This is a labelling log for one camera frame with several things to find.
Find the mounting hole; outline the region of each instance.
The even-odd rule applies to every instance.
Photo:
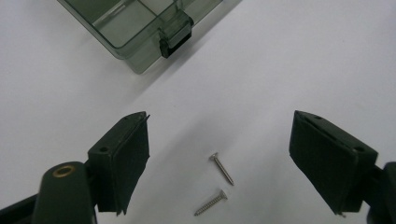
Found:
[[[76,168],[72,165],[65,165],[62,166],[58,169],[56,169],[52,175],[58,178],[62,178],[68,175],[71,175],[73,172],[75,172]]]
[[[355,149],[358,152],[363,152],[364,151],[363,147],[354,147],[353,149]]]
[[[99,151],[108,152],[108,147],[101,147],[101,148],[99,148]]]

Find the metal screw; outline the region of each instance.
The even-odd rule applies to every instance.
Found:
[[[221,201],[221,199],[225,199],[225,200],[228,199],[227,195],[225,195],[223,190],[221,190],[221,192],[220,192],[218,197],[214,198],[212,201],[210,201],[207,204],[205,204],[204,206],[202,206],[200,209],[198,209],[198,211],[195,212],[194,215],[195,216],[201,215],[204,211],[206,211],[207,209],[209,209],[210,207],[212,207],[213,205],[215,205],[216,203]]]
[[[224,169],[224,166],[221,164],[219,161],[218,157],[219,153],[216,152],[215,154],[211,155],[209,157],[210,160],[215,161],[215,163],[218,165],[219,169],[221,172],[224,174],[224,176],[227,178],[228,182],[230,182],[231,185],[233,185],[233,179],[230,177],[230,175],[227,173],[227,171]]]

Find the plastic case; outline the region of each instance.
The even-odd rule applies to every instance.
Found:
[[[116,58],[143,73],[191,37],[221,0],[58,0]]]

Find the brass insert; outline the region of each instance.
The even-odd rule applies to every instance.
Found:
[[[71,175],[73,172],[75,172],[76,168],[72,165],[65,165],[62,166],[58,169],[56,169],[52,175],[58,178],[65,177],[67,175]]]

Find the white table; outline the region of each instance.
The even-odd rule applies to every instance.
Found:
[[[291,160],[290,130],[294,110],[318,114],[377,150],[379,167],[396,161],[395,8],[242,1],[136,75],[58,2],[1,1],[0,208],[145,110],[147,169],[127,215],[99,223],[365,223],[366,204],[332,213]],[[215,151],[234,187],[208,160]],[[229,200],[195,217],[220,189]]]

